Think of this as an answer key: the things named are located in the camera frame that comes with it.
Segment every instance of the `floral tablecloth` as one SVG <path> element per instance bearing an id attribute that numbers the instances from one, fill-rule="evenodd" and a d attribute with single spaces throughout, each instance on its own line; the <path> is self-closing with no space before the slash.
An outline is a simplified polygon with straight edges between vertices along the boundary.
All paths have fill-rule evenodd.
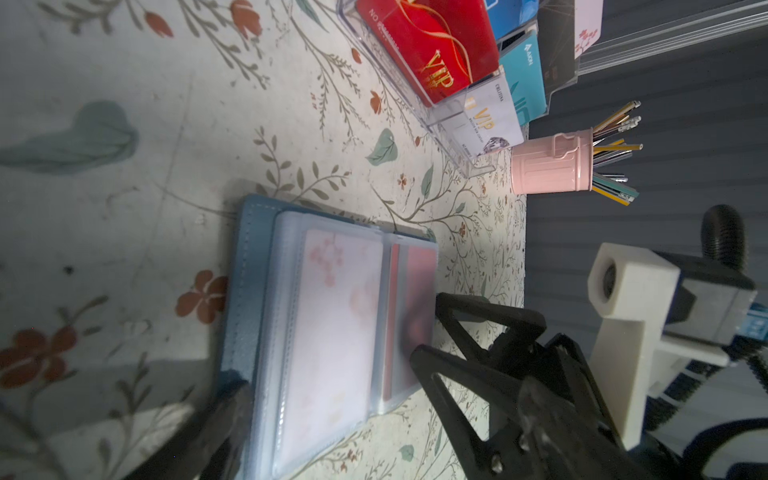
<path id="1" fill-rule="evenodd" d="M 247 194 L 435 237 L 441 291 L 521 305 L 508 155 L 454 172 L 330 0 L 8 0 L 0 22 L 1 480 L 121 478 L 209 401 Z M 329 477 L 463 472 L 420 392 L 293 475 Z"/>

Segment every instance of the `pencil holder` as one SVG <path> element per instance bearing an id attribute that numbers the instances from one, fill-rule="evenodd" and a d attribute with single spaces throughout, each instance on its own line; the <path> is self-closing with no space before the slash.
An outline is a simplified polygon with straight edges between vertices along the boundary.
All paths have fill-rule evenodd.
<path id="1" fill-rule="evenodd" d="M 592 188 L 592 129 L 535 138 L 512 148 L 512 192 L 553 194 Z"/>

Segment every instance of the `red card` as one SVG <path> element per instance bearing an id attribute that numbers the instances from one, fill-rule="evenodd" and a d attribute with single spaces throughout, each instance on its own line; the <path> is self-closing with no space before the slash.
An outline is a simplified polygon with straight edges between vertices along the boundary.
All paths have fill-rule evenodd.
<path id="1" fill-rule="evenodd" d="M 460 0 L 453 4 L 453 9 L 449 8 L 447 0 L 440 1 L 442 3 L 437 5 L 426 5 L 421 2 L 398 4 L 393 0 L 358 0 L 356 4 L 358 12 L 427 106 L 498 68 L 498 49 L 482 0 Z M 450 11 L 447 15 L 454 25 L 435 6 Z M 485 21 L 479 27 L 471 23 L 477 20 L 476 12 L 483 15 L 479 21 Z"/>

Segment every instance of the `gold ribbon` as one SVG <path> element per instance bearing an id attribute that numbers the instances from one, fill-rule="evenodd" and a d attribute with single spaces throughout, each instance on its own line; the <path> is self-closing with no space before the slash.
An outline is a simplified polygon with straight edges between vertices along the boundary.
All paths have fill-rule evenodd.
<path id="1" fill-rule="evenodd" d="M 469 78 L 469 83 L 470 84 L 475 83 L 475 81 L 472 79 L 472 66 L 469 64 L 469 55 L 467 54 L 467 49 L 464 48 L 464 45 L 459 41 L 458 38 L 456 38 L 453 35 L 451 35 L 451 28 L 448 26 L 448 22 L 445 21 L 445 19 L 442 17 L 442 15 L 440 15 L 434 8 L 430 8 L 430 7 L 426 6 L 426 5 L 419 5 L 419 4 L 416 4 L 416 3 L 410 3 L 410 2 L 406 2 L 406 0 L 395 0 L 395 3 L 400 8 L 400 11 L 402 12 L 402 15 L 404 17 L 406 17 L 406 19 L 408 20 L 408 22 L 411 25 L 413 25 L 413 28 L 415 28 L 416 30 L 419 30 L 421 33 L 429 35 L 430 37 L 446 38 L 446 39 L 450 40 L 452 42 L 451 45 L 453 46 L 453 53 L 456 56 L 456 63 L 458 63 L 458 67 L 462 70 L 462 73 Z M 445 30 L 448 33 L 444 33 L 442 31 L 426 31 L 426 30 L 423 30 L 422 28 L 416 26 L 416 24 L 413 23 L 413 20 L 411 20 L 411 18 L 406 13 L 406 10 L 403 8 L 404 5 L 408 5 L 408 6 L 411 6 L 413 8 L 418 8 L 419 10 L 424 10 L 425 12 L 428 12 L 429 14 L 432 14 L 432 15 L 436 16 L 437 18 L 440 19 L 442 24 L 445 26 Z M 458 45 L 458 47 L 462 50 L 462 54 L 464 55 L 464 61 L 467 64 L 466 70 L 464 69 L 464 66 L 462 65 L 462 59 L 458 56 L 458 51 L 456 50 L 456 45 Z"/>

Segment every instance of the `teal card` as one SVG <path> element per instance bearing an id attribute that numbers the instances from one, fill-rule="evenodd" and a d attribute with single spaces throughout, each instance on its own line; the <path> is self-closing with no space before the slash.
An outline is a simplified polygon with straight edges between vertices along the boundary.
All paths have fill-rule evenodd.
<path id="1" fill-rule="evenodd" d="M 507 75 L 509 91 L 515 102 L 520 125 L 539 118 L 547 112 L 541 59 L 538 54 L 536 31 L 530 31 L 512 45 L 500 60 Z"/>

